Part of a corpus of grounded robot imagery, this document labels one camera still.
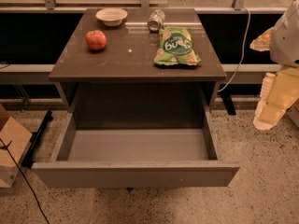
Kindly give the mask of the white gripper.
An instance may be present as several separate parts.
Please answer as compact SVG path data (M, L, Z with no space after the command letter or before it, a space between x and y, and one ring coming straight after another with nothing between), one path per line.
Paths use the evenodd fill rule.
M288 66L299 66L299 0L271 27L254 39L249 47L269 51L271 60ZM299 99L299 70L287 68L263 79L260 101L253 125L258 130L270 130L278 124L287 110Z

